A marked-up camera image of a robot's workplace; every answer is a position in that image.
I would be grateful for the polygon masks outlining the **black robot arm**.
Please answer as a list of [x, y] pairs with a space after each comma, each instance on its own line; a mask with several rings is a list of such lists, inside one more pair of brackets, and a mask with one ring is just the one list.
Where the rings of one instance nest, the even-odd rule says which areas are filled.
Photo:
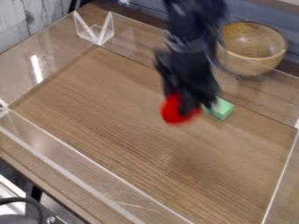
[[163, 0], [163, 5], [168, 49], [155, 52], [155, 68], [164, 94], [179, 96], [178, 112], [187, 116], [199, 106], [211, 107], [220, 91], [211, 67], [227, 5], [223, 0]]

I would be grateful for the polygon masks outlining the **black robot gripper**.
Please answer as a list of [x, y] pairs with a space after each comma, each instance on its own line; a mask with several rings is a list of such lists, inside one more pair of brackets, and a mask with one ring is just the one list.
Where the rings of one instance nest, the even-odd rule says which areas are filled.
[[155, 68], [164, 95], [182, 92], [179, 113], [187, 116], [198, 108], [198, 100], [208, 109], [218, 100], [220, 85], [211, 71], [216, 40], [198, 38], [188, 42], [168, 38], [166, 44], [167, 51], [155, 51]]

